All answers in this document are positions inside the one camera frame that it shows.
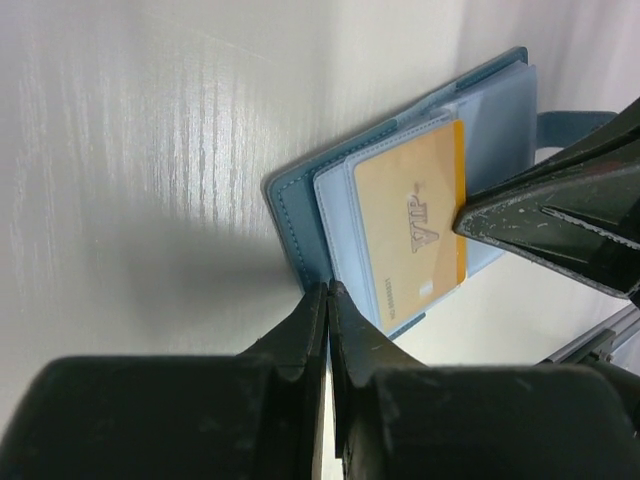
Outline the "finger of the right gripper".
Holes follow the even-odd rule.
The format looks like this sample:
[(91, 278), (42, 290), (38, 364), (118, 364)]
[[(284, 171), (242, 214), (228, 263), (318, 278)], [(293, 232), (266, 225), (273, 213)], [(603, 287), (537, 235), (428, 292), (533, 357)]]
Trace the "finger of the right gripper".
[(639, 164), (517, 175), (471, 196), (455, 233), (613, 297), (639, 297)]
[(556, 148), (546, 160), (469, 198), (481, 203), (536, 182), (564, 167), (597, 158), (639, 138), (639, 101), (619, 113), (549, 111), (538, 115), (537, 147)]

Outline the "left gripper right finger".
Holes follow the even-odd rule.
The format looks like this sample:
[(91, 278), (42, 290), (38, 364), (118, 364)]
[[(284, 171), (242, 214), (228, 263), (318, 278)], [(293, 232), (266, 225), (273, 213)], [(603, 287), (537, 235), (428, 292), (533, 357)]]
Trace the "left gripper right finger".
[(587, 354), (429, 367), (332, 282), (336, 454), (347, 479), (635, 479), (639, 379)]

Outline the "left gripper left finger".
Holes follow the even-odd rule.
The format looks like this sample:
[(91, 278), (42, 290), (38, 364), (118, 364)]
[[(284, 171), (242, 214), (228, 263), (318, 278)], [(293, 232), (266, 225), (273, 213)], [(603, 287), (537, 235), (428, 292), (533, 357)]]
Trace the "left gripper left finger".
[(5, 479), (317, 479), (327, 288), (234, 356), (46, 365), (1, 441)]

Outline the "gold VIP card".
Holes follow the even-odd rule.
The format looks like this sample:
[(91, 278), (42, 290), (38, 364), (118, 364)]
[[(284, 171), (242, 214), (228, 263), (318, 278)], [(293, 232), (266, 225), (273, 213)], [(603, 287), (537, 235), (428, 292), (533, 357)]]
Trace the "gold VIP card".
[(466, 198), (464, 124), (407, 131), (352, 168), (381, 329), (390, 333), (466, 277), (452, 231)]

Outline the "blue leather card holder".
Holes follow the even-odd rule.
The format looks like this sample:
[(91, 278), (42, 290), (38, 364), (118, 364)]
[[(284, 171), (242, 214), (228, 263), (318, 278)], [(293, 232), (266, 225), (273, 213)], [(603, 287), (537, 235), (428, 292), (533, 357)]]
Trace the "blue leather card holder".
[(610, 122), (607, 111), (537, 110), (537, 74), (519, 46), (420, 98), (409, 108), (289, 169), (264, 186), (284, 251), (303, 290), (341, 281), (376, 328), (396, 338), (419, 322), (424, 308), (385, 326), (375, 294), (357, 204), (353, 170), (454, 119), (465, 128), (465, 183), (469, 195), (525, 172), (541, 148), (567, 148)]

